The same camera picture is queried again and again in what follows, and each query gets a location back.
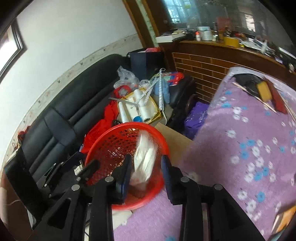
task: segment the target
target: white wall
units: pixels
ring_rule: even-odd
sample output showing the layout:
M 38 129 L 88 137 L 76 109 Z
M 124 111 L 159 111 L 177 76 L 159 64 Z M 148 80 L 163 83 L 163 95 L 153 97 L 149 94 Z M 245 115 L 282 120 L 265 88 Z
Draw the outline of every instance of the white wall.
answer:
M 0 163 L 24 116 L 57 78 L 96 50 L 136 34 L 122 0 L 34 0 L 17 21 L 27 50 L 0 83 Z

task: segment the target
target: red plastic basket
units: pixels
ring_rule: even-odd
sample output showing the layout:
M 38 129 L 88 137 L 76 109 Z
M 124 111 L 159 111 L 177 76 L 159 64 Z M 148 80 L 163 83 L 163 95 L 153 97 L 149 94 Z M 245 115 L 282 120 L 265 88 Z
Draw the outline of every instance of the red plastic basket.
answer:
M 160 167 L 161 156 L 169 156 L 169 148 L 165 138 L 157 129 L 150 125 L 139 122 L 128 122 L 114 126 L 103 133 L 92 145 L 86 157 L 85 165 L 93 159 L 99 160 L 101 164 L 100 169 L 88 181 L 89 185 L 93 185 L 101 178 L 112 174 L 113 169 L 123 163 L 126 154 L 131 154 L 134 157 L 140 130 L 146 130 L 150 133 L 154 142 L 158 145 L 152 175 L 146 186 L 146 193 L 142 198 L 136 197 L 129 192 L 123 205 L 112 206 L 114 210 L 134 210 L 142 207 L 161 191 L 164 186 Z

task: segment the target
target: black bag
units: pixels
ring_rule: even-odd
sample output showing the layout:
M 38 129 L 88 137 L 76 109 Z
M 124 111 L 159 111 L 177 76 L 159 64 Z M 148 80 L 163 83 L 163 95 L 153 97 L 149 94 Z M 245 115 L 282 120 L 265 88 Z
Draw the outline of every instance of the black bag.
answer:
M 126 55 L 131 61 L 131 71 L 140 81 L 149 80 L 161 68 L 165 68 L 163 52 L 139 53 L 146 49 L 138 49 Z

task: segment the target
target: black leather sofa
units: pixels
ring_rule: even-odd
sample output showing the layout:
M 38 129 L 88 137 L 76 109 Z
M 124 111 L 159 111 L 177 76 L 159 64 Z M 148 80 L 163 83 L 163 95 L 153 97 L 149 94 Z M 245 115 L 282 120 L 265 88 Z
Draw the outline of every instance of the black leather sofa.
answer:
M 37 206 L 43 207 L 36 202 L 37 197 L 40 200 L 42 197 L 35 183 L 54 163 L 64 162 L 77 152 L 85 134 L 103 118 L 113 84 L 119 79 L 117 69 L 120 66 L 130 70 L 129 58 L 112 54 L 71 81 L 33 122 L 19 153 L 6 164 L 8 180 L 31 213 Z M 194 92 L 195 82 L 189 76 L 170 87 L 173 114 L 168 125 L 171 128 L 180 128 L 185 106 Z

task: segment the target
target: brick pattern panel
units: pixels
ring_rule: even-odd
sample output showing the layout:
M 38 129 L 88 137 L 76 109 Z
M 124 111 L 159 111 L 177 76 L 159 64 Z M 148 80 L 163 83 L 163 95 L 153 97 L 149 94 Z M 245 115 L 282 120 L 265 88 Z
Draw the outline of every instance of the brick pattern panel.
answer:
M 210 102 L 228 69 L 238 66 L 236 63 L 204 56 L 173 53 L 177 71 L 188 74 L 195 79 L 198 97 Z

